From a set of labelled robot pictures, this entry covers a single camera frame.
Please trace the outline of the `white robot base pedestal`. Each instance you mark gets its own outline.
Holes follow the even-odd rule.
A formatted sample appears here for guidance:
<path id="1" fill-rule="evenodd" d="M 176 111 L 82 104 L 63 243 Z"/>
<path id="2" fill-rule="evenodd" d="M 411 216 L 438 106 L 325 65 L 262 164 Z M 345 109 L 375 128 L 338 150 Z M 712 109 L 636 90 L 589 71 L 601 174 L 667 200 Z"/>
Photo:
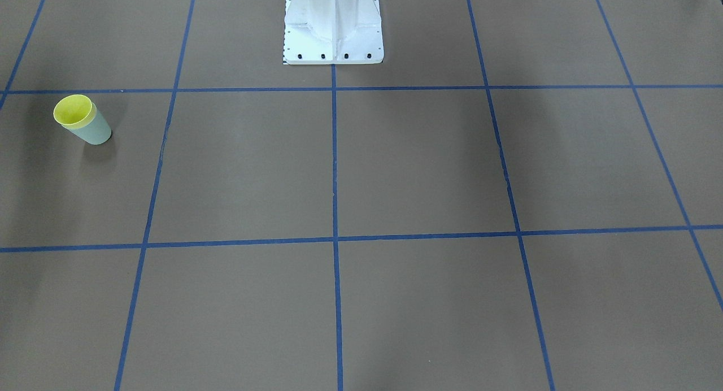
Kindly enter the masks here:
<path id="1" fill-rule="evenodd" d="M 380 0 L 285 0 L 282 63 L 380 64 Z"/>

